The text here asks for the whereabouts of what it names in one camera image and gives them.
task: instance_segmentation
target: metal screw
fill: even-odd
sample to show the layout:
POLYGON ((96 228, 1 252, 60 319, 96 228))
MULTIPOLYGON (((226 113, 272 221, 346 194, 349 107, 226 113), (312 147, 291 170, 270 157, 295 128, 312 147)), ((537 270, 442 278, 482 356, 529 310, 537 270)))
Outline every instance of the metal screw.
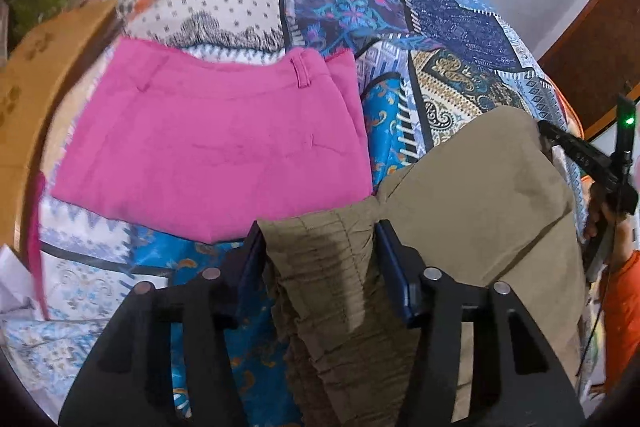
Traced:
POLYGON ((220 275, 221 275, 221 272, 219 268, 206 268, 202 272, 202 276, 207 281, 212 281, 213 279, 217 279, 218 277, 220 277, 220 275))
POLYGON ((144 295, 153 288, 153 285, 149 281, 141 281, 133 286, 133 291, 138 295, 144 295))
POLYGON ((431 281, 437 281, 440 277, 442 277, 442 272, 437 268, 434 268, 433 266, 425 268, 422 274, 431 281))
POLYGON ((500 295, 507 295, 507 293, 511 291, 511 286, 504 281, 498 281, 494 284, 494 290, 496 290, 500 295))

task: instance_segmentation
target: patchwork bedspread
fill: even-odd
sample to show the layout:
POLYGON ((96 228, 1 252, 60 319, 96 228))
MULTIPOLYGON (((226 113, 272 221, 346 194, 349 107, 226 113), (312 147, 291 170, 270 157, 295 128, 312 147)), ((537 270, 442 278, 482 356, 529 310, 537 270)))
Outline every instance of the patchwork bedspread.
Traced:
MULTIPOLYGON (((271 64, 294 46, 310 46, 322 55, 352 49, 376 186, 497 105, 521 108, 561 128, 573 118, 526 46, 485 0, 119 1, 127 34, 202 60, 271 64)), ((100 67, 87 73, 91 78, 79 84, 86 87, 75 113, 54 119, 53 125, 68 126, 67 142, 112 53, 107 50, 100 67)), ((43 170, 48 184, 40 203, 44 285, 49 316, 57 320, 47 325, 46 336, 42 325, 28 321, 4 325, 10 340, 5 349, 21 361, 15 367, 22 369, 22 377, 44 374, 49 366, 60 369, 62 384, 51 390, 59 400, 104 320, 135 281, 151 277, 156 285, 184 283, 204 267, 217 266, 237 246, 202 245, 56 201, 49 191, 64 149, 64 141, 47 144, 43 170), (76 321, 73 328, 68 321, 76 321), (30 331, 44 339, 37 349, 21 341, 31 338, 30 331), (57 348, 61 343, 68 346, 66 355, 57 348)), ((581 229, 580 173, 562 153, 556 160, 574 190, 581 229)), ((250 424, 300 425, 285 379, 286 344, 276 337, 264 289, 254 304, 245 324, 227 335, 250 424)), ((177 410, 188 416, 180 338, 176 326, 174 397, 177 410)))

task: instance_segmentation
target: pink fabric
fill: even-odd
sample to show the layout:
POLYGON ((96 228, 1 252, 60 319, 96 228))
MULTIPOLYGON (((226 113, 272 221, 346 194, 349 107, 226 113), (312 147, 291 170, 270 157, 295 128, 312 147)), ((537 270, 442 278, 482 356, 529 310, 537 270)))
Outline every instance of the pink fabric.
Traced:
POLYGON ((36 174, 34 180, 33 201, 31 202, 31 219, 29 221, 29 230, 27 233, 27 264, 29 271, 33 276, 33 282, 36 291, 36 299, 42 309, 42 315, 49 320, 49 311, 47 301, 44 296, 44 283, 42 281, 42 257, 40 256, 40 218, 38 210, 40 207, 40 198, 44 192, 46 179, 40 171, 36 174))
POLYGON ((206 243, 372 193, 353 54, 211 64, 123 39, 52 195, 206 243))

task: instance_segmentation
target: wooden bed frame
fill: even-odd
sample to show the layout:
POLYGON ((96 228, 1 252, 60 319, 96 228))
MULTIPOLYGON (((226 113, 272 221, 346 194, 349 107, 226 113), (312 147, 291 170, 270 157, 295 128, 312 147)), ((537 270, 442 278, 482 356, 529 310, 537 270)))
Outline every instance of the wooden bed frame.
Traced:
POLYGON ((24 262, 34 178, 49 123, 119 24, 116 1, 90 2, 45 22, 0 69, 0 245, 24 262))

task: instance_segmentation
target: person's arm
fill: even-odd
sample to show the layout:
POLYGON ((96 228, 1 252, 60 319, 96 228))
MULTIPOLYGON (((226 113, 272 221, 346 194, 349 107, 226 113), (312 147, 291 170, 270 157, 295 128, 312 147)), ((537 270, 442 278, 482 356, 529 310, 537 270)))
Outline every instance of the person's arm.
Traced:
MULTIPOLYGON (((602 214, 610 223, 614 221, 613 212, 601 201, 602 195, 593 187, 584 232, 587 238, 595 235, 595 223, 602 214)), ((633 229, 629 219, 625 216, 617 221, 613 251, 600 280, 606 334, 607 394, 640 345, 640 252, 633 249, 633 229)))

